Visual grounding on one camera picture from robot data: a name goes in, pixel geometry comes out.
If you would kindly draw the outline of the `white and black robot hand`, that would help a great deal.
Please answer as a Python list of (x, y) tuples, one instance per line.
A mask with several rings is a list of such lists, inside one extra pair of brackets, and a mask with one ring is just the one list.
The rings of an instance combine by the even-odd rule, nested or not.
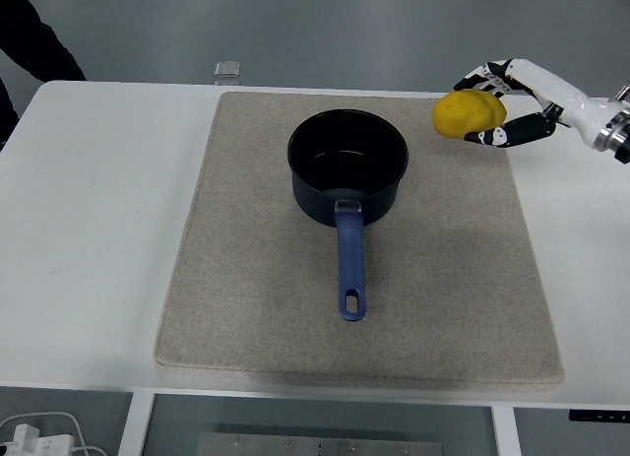
[(503, 125), (465, 135), (472, 143), (511, 148), (551, 136), (557, 125), (574, 128), (590, 148), (611, 151), (629, 162), (629, 87), (608, 100), (591, 98), (560, 77), (526, 59), (487, 62), (468, 73), (454, 89), (480, 89), (496, 98), (521, 91), (534, 98), (540, 111)]

